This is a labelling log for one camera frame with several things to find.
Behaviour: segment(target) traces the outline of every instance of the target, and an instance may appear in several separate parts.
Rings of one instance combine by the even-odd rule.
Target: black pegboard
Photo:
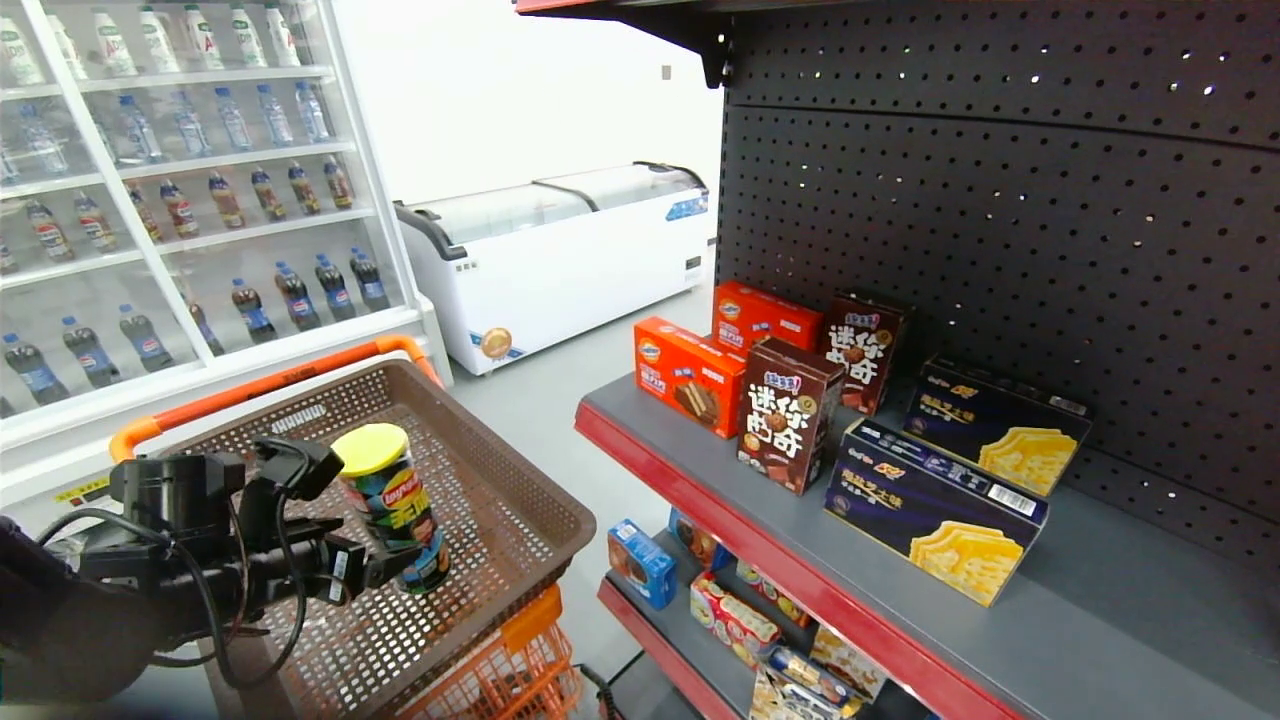
[[[1100,409],[1079,462],[1107,471],[1066,482],[1277,569],[1277,18],[1181,3],[740,13],[718,278],[817,307],[850,284],[914,301],[922,352]]]

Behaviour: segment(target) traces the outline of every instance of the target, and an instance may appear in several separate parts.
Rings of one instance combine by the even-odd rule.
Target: chest freezer
[[[716,234],[701,179],[652,163],[396,213],[445,348],[472,374],[696,286]]]

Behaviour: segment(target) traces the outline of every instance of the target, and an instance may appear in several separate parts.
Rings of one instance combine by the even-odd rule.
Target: orange basket handle
[[[431,361],[428,360],[422,348],[413,342],[413,338],[402,334],[383,336],[364,345],[357,345],[356,347],[319,357],[311,363],[289,368],[288,370],[282,370],[274,375],[250,380],[242,386],[224,389],[216,395],[193,400],[186,405],[174,407],[173,410],[165,410],[159,415],[138,418],[125,425],[124,429],[115,433],[115,437],[111,438],[111,460],[114,462],[120,462],[122,460],[133,457],[133,448],[137,447],[138,443],[160,437],[161,433],[172,430],[179,425],[212,415],[219,410],[227,410],[233,405],[253,400],[255,397],[261,397],[269,392],[284,389],[292,384],[297,384],[316,375],[323,375],[339,368],[360,363],[361,360],[367,360],[378,355],[385,355],[396,350],[403,350],[407,352],[410,360],[412,360],[413,364],[426,374],[426,377],[431,378],[431,382],[443,387],[440,377],[435,374],[435,368],[431,366]]]

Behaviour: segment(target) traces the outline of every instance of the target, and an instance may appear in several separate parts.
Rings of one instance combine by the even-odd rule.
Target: lay's can
[[[401,588],[422,594],[439,587],[449,573],[449,553],[431,497],[413,469],[408,433],[390,423],[370,423],[338,438],[333,451],[343,461],[343,493],[369,533],[388,551],[422,548],[399,575]]]

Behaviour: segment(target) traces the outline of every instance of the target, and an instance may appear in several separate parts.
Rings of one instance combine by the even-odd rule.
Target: yellow lid
[[[342,474],[353,478],[390,465],[408,447],[408,433],[392,423],[361,425],[335,439],[333,451],[342,457]]]

